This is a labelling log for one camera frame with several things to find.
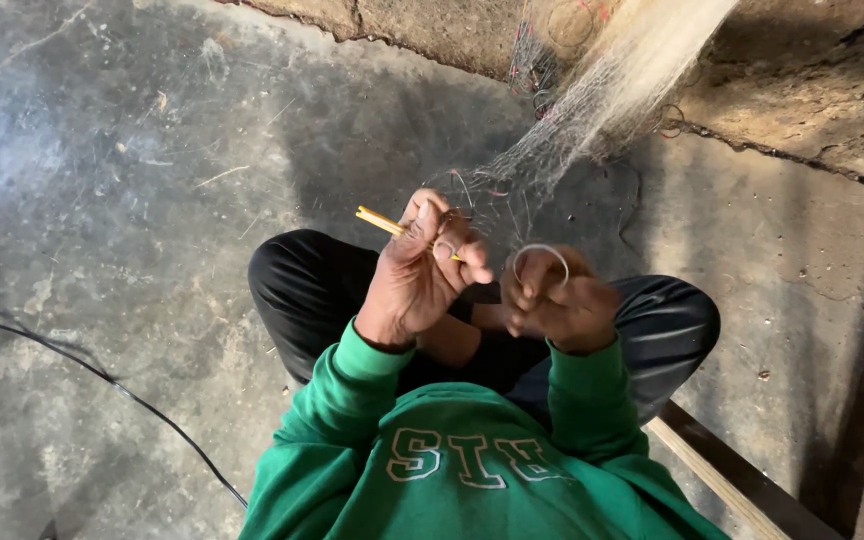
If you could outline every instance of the cuff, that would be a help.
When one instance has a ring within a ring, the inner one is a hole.
[[[345,326],[334,356],[337,367],[349,377],[364,381],[388,377],[402,371],[412,360],[415,349],[402,354],[373,349],[359,337],[353,327],[354,322],[355,317],[352,317]]]
[[[618,332],[615,333],[615,341],[611,345],[587,356],[566,354],[556,349],[548,339],[545,341],[552,357],[550,375],[558,375],[556,383],[559,387],[587,394],[597,388],[624,383],[625,363],[622,361]]]

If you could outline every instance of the gray concrete floor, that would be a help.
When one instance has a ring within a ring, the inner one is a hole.
[[[89,350],[247,495],[289,400],[248,294],[252,250],[295,227],[378,248],[356,206],[395,215],[530,123],[499,82],[245,6],[0,0],[0,310]],[[607,277],[709,292],[722,338],[676,400],[794,495],[822,492],[864,340],[863,186],[649,137],[572,171],[534,225]],[[228,538],[242,516],[167,426],[0,332],[0,539]]]

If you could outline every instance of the black wire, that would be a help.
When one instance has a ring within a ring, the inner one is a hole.
[[[243,498],[241,495],[239,495],[238,491],[235,491],[235,488],[233,487],[233,485],[230,484],[229,481],[226,480],[226,478],[224,476],[222,476],[222,472],[219,472],[219,470],[212,463],[212,460],[209,459],[209,456],[206,455],[206,453],[201,448],[199,448],[199,445],[195,444],[195,441],[193,441],[188,435],[186,435],[186,432],[183,431],[183,429],[181,427],[179,427],[175,422],[170,420],[168,416],[165,416],[164,414],[162,414],[162,412],[160,412],[157,408],[151,406],[148,402],[145,401],[145,399],[138,397],[136,394],[133,394],[132,392],[130,392],[129,389],[127,389],[125,386],[116,382],[115,379],[110,374],[107,374],[104,371],[100,371],[100,370],[92,367],[92,365],[89,362],[82,360],[81,358],[79,358],[75,354],[72,354],[71,352],[67,352],[65,350],[60,349],[59,347],[56,347],[55,345],[50,343],[47,338],[43,337],[40,334],[37,334],[37,333],[31,331],[30,329],[27,329],[25,327],[15,328],[15,327],[8,326],[8,325],[0,325],[0,330],[4,330],[6,332],[11,332],[17,336],[21,336],[22,338],[28,338],[28,339],[34,341],[35,343],[38,343],[42,347],[49,349],[50,351],[53,351],[55,353],[59,353],[60,355],[66,357],[66,359],[68,359],[70,361],[76,362],[78,365],[80,365],[81,367],[92,372],[99,379],[105,381],[106,383],[109,383],[110,385],[112,385],[113,387],[118,389],[120,392],[125,394],[126,397],[128,397],[129,399],[132,399],[133,401],[138,403],[138,405],[144,407],[145,409],[150,411],[152,414],[157,416],[162,422],[165,422],[166,424],[168,424],[170,428],[172,428],[177,434],[179,434],[183,439],[185,439],[185,442],[189,443],[189,446],[191,446],[192,449],[198,453],[198,456],[201,458],[202,461],[205,462],[205,465],[207,465],[208,468],[212,471],[212,474],[215,475],[215,478],[218,479],[219,482],[222,483],[223,486],[225,486],[225,489],[230,491],[232,493],[232,495],[235,496],[235,499],[238,500],[238,502],[242,505],[242,508],[243,509],[249,508],[249,503],[246,502],[246,499]]]

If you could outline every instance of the green sweatshirt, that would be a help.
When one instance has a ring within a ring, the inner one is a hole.
[[[239,540],[725,539],[648,458],[618,343],[549,347],[550,434],[496,392],[429,384],[352,323],[259,459]]]

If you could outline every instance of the white net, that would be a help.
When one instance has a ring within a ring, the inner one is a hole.
[[[424,185],[463,208],[472,226],[493,242],[517,246],[538,240],[532,227],[536,213],[566,171],[579,160],[604,163],[650,131],[682,75],[737,3],[624,0],[607,9],[601,30],[558,81],[560,97],[520,141],[488,165],[453,169]],[[533,9],[542,12],[539,5]],[[524,28],[519,27],[517,43]],[[535,83],[542,81],[537,74],[545,73],[536,66],[543,66],[546,53],[534,38],[537,30],[531,32],[522,43],[525,52],[513,58],[519,80],[510,70],[510,84],[520,92],[551,92],[551,79]]]

